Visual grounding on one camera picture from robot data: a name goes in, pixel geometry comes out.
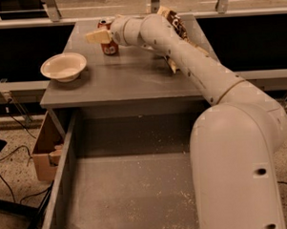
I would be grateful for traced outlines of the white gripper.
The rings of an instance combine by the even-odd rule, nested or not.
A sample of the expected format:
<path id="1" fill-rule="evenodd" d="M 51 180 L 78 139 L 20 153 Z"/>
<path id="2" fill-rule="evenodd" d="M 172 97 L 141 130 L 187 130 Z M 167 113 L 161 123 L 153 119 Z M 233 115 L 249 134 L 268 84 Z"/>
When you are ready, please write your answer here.
<path id="1" fill-rule="evenodd" d="M 110 44 L 113 40 L 121 46 L 142 46 L 141 30 L 142 20 L 134 17 L 116 17 L 113 20 L 111 30 L 96 30 L 86 34 L 86 39 L 90 43 Z"/>

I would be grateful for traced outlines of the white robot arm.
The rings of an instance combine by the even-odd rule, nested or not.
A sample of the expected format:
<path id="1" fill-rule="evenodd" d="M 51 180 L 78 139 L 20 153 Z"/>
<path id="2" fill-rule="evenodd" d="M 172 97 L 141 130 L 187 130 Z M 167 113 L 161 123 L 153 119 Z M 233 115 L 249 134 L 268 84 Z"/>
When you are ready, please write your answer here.
<path id="1" fill-rule="evenodd" d="M 190 141 L 200 229 L 286 229 L 273 156 L 287 132 L 282 106 L 192 43 L 176 15 L 117 16 L 86 39 L 162 54 L 209 103 Z"/>

